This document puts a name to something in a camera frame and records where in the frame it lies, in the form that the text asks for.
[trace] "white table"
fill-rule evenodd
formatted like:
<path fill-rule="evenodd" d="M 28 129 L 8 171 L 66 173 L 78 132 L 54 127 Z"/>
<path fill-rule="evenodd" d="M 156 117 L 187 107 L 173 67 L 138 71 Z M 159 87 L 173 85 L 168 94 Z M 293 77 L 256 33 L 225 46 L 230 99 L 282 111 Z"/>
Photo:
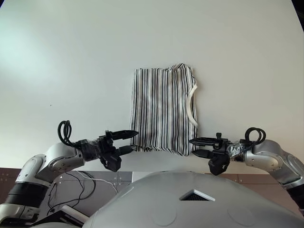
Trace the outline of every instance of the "white table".
<path fill-rule="evenodd" d="M 288 0 L 29 0 L 0 9 L 0 167 L 58 142 L 128 129 L 133 70 L 195 70 L 199 132 L 238 140 L 248 127 L 304 161 L 303 31 Z M 122 171 L 209 171 L 165 152 L 124 156 Z M 84 170 L 104 170 L 99 161 Z M 260 173 L 231 164 L 230 173 Z"/>

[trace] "silver arm segment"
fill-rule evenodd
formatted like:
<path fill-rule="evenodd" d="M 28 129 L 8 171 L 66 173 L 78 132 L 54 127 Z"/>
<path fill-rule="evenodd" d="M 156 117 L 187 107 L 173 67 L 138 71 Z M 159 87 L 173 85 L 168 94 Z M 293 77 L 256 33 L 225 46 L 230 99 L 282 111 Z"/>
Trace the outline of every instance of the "silver arm segment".
<path fill-rule="evenodd" d="M 282 150 L 272 140 L 265 140 L 244 153 L 246 165 L 267 171 L 285 189 L 304 184 L 304 165 L 293 155 Z"/>

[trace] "clear plastic wrap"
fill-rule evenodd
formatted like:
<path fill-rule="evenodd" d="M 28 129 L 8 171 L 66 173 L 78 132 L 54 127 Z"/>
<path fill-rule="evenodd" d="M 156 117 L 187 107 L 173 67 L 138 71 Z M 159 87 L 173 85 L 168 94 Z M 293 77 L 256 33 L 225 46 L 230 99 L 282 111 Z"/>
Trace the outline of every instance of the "clear plastic wrap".
<path fill-rule="evenodd" d="M 228 146 L 228 154 L 231 161 L 243 162 L 244 161 L 244 149 L 245 145 L 239 142 L 235 142 Z"/>

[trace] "striped fabric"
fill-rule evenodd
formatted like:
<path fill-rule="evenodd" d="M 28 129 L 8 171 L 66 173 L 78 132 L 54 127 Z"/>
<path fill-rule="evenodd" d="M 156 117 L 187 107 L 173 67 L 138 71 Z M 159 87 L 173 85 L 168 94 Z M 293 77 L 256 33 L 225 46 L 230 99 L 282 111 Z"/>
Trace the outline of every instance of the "striped fabric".
<path fill-rule="evenodd" d="M 185 64 L 137 69 L 134 73 L 131 139 L 136 151 L 167 151 L 188 156 L 197 137 L 193 93 L 196 80 Z"/>

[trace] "white cable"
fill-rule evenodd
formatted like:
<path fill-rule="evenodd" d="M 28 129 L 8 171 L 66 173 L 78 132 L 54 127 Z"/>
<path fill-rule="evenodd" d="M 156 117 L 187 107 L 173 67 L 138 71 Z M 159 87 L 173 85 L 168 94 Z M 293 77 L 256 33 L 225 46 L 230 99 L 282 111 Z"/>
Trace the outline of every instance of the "white cable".
<path fill-rule="evenodd" d="M 95 180 L 95 181 L 98 181 L 98 180 L 99 180 L 99 181 L 104 181 L 104 182 L 106 182 L 106 183 L 108 183 L 108 184 L 111 184 L 112 187 L 114 188 L 116 194 L 118 193 L 117 189 L 115 188 L 115 186 L 114 186 L 111 182 L 108 182 L 108 181 L 103 180 L 103 179 L 95 179 L 95 178 L 86 177 L 86 176 L 84 176 L 81 172 L 79 172 L 79 171 L 76 171 L 76 172 L 78 172 L 78 173 L 79 173 L 81 176 L 83 176 L 84 178 L 87 178 L 87 179 L 90 179 L 90 180 Z"/>

